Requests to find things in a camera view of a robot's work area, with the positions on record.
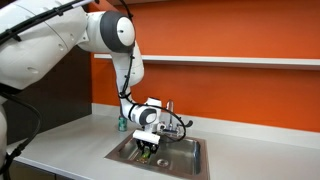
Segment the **cable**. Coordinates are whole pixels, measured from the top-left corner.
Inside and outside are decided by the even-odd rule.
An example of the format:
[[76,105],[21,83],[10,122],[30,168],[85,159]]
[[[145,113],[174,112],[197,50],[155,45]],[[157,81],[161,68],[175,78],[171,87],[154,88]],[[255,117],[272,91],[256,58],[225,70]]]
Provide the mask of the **cable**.
[[130,12],[130,9],[127,5],[127,3],[124,1],[124,0],[119,0],[121,2],[121,4],[124,6],[124,8],[126,8],[126,11],[127,11],[127,14],[128,14],[128,17],[130,19],[130,21],[132,22],[132,17],[133,17],[133,14]]
[[25,149],[25,147],[36,137],[36,135],[39,133],[40,127],[41,127],[41,122],[42,122],[42,116],[41,113],[32,105],[22,101],[20,98],[12,95],[12,94],[7,94],[5,92],[0,92],[0,96],[13,101],[27,109],[29,109],[31,112],[33,112],[36,116],[37,116],[37,126],[35,128],[35,130],[33,131],[33,133],[26,139],[24,140],[22,143],[20,143],[13,151],[12,153],[9,155],[7,153],[6,155],[6,162],[5,164],[1,167],[0,169],[0,174],[3,174],[5,172],[7,172],[9,170],[9,167],[11,165],[11,163],[13,162],[13,159],[15,157],[20,156],[21,152]]
[[128,69],[127,75],[125,76],[126,80],[125,80],[125,82],[123,83],[122,91],[120,92],[120,98],[127,98],[127,96],[126,96],[126,90],[127,90],[127,88],[128,88],[128,85],[129,85],[129,80],[130,80],[130,74],[131,74],[131,68],[132,68],[133,59],[134,59],[134,56],[133,56],[133,50],[132,50],[131,55],[130,55],[129,69]]

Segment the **orange wall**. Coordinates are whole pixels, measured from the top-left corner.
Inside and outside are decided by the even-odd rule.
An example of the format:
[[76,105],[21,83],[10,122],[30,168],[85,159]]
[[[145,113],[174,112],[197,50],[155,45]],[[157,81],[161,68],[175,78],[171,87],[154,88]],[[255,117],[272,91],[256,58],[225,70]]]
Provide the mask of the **orange wall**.
[[[92,5],[91,11],[108,9]],[[173,0],[130,5],[142,54],[320,59],[317,0]],[[119,105],[109,61],[92,56],[93,102]],[[175,112],[320,132],[320,72],[145,64],[133,97]]]

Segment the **faucet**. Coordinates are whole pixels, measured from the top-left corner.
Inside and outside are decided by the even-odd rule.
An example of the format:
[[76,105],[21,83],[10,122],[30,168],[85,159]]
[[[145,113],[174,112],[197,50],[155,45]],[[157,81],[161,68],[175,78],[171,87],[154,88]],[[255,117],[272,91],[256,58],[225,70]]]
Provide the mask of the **faucet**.
[[[169,101],[167,102],[167,107],[166,107],[169,111],[173,112],[173,100],[169,99]],[[157,131],[161,134],[167,134],[170,136],[181,136],[181,130],[180,127],[182,127],[182,125],[180,123],[176,124],[176,127],[174,129],[173,127],[173,123],[172,123],[172,115],[169,114],[169,124],[168,126],[165,124],[165,121],[161,121],[158,124],[157,127]],[[189,120],[189,122],[185,125],[186,128],[191,127],[193,125],[193,121]]]
[[[171,112],[173,112],[173,100],[169,99],[167,103],[167,109]],[[170,114],[169,118],[169,131],[173,130],[173,124],[172,124],[172,115]]]

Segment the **stainless steel sink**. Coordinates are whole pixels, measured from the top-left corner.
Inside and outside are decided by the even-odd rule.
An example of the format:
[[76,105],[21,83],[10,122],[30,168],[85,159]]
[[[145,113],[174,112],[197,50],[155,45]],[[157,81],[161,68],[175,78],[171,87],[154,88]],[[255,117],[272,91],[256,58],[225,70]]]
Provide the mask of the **stainless steel sink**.
[[106,158],[150,171],[186,179],[210,179],[206,142],[203,139],[185,137],[174,143],[160,143],[156,154],[147,163],[138,162],[141,152],[130,134]]

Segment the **gray countertop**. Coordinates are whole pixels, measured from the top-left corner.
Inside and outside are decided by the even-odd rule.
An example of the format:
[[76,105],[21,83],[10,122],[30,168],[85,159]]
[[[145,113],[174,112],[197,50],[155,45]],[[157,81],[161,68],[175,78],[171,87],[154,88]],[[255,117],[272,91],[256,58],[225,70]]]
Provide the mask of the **gray countertop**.
[[[89,115],[39,134],[17,161],[72,179],[178,179],[104,157],[139,126],[117,130],[117,118]],[[214,180],[318,180],[320,150],[188,130],[207,142]],[[11,152],[17,143],[8,146]]]

